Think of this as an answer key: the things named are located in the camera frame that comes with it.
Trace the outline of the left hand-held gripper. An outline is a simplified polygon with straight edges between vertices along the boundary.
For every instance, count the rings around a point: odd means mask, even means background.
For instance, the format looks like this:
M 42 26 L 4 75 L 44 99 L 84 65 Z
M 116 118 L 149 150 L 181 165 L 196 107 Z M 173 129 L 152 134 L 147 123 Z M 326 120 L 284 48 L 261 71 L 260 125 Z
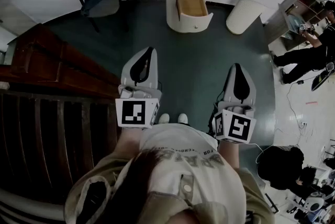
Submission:
M 119 93 L 125 86 L 142 90 L 147 93 L 147 97 L 116 98 L 118 126 L 123 128 L 152 128 L 160 108 L 162 96 L 159 89 L 154 89 L 158 87 L 158 57 L 155 48 L 144 48 L 124 65 L 121 73 L 121 85 L 118 87 Z

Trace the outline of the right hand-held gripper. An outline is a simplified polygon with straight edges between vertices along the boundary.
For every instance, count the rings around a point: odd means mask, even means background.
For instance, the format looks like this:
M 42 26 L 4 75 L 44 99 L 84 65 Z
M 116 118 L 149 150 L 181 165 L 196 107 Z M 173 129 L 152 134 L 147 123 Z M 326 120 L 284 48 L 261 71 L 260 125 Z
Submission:
M 223 101 L 213 117 L 214 138 L 230 143 L 249 144 L 256 119 L 226 110 L 230 106 L 253 106 L 256 87 L 247 70 L 238 63 L 231 66 L 224 85 Z

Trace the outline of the person's right hand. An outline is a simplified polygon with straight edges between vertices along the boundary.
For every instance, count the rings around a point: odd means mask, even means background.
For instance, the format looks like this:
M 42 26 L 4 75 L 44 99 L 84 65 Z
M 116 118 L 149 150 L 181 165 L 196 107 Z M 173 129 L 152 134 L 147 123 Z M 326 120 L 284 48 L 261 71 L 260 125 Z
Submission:
M 251 106 L 230 106 L 227 107 L 226 110 L 248 117 L 253 117 L 254 115 L 254 108 Z

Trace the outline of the person's left hand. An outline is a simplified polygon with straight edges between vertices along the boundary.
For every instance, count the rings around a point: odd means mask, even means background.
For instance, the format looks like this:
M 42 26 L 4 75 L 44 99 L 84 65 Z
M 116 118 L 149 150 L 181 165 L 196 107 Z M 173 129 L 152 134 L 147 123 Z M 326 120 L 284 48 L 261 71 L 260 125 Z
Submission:
M 130 86 L 125 86 L 121 89 L 120 98 L 129 99 L 129 98 L 146 98 L 147 93 L 139 90 L 134 89 Z

